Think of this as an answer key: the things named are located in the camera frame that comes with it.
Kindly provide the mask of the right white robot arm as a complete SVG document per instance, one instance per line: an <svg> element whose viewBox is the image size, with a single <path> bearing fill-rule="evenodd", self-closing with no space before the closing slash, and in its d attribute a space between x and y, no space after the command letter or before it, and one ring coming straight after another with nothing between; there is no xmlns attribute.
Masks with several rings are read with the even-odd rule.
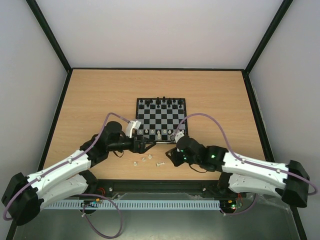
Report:
<svg viewBox="0 0 320 240"><path fill-rule="evenodd" d="M222 195L255 193L280 198L297 208L307 207L310 177L300 162L262 161L231 153L224 147L204 146L187 135L175 140L176 147L165 153L173 165L186 163L208 172L220 172L218 191Z"/></svg>

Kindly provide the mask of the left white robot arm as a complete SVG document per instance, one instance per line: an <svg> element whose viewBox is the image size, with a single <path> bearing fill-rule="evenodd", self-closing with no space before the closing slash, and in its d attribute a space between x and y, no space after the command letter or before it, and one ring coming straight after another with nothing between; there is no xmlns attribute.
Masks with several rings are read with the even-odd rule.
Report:
<svg viewBox="0 0 320 240"><path fill-rule="evenodd" d="M19 172L12 176L1 198L3 219L22 226L54 202L93 193L98 180L90 168L106 160L110 152L144 154L156 145L155 140L137 133L139 127L140 122L132 120L123 131L119 122L110 121L58 163L29 175Z"/></svg>

